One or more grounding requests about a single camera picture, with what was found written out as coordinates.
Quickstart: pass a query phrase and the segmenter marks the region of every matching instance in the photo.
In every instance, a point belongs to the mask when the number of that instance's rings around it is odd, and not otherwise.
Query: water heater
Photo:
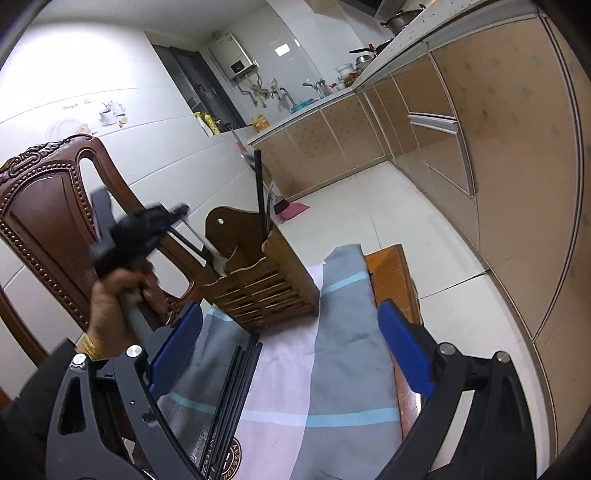
[[[231,33],[209,45],[209,51],[228,80],[235,80],[251,72],[255,63]]]

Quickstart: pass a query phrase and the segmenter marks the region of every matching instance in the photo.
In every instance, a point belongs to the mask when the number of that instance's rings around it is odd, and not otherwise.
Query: chair backrest
[[[94,164],[126,212],[143,208],[102,142],[89,135],[74,135],[31,147],[0,168],[0,236],[85,331],[95,279],[89,247],[96,236],[80,175],[83,158]],[[180,299],[167,295],[168,321],[172,321],[184,300],[201,302],[194,279],[203,267],[170,236],[164,239],[160,251],[189,281]],[[14,309],[11,313],[4,308],[2,317],[12,332],[24,331]],[[31,356],[31,344],[25,347],[15,338]]]

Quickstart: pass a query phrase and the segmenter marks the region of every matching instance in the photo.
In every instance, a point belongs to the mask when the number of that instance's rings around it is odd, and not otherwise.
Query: metal screw
[[[86,362],[86,355],[83,353],[75,354],[74,358],[72,359],[72,365],[75,365],[77,367],[82,367],[84,365],[84,362]]]
[[[453,355],[456,353],[456,347],[454,347],[451,343],[446,342],[439,345],[439,351],[443,355]]]
[[[125,353],[127,354],[127,356],[130,356],[131,358],[135,358],[141,352],[142,352],[142,348],[139,345],[132,345],[127,349],[127,351]]]
[[[498,352],[496,359],[503,364],[508,364],[511,361],[511,356],[507,352]]]

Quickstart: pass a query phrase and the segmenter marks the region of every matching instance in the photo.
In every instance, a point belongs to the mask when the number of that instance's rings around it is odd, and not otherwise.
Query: yellow bottle
[[[205,123],[207,123],[207,126],[209,128],[212,129],[212,132],[214,135],[219,135],[220,129],[217,127],[216,123],[213,121],[213,118],[211,115],[209,115],[208,113],[203,117],[203,119],[205,120]]]

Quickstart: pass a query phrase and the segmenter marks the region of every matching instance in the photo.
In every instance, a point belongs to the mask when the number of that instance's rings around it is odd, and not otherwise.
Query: black sleeve
[[[14,437],[18,449],[24,451],[29,461],[42,471],[45,470],[47,434],[53,405],[66,369],[75,354],[74,344],[70,340],[64,341],[27,381],[21,394],[1,413],[6,433]]]

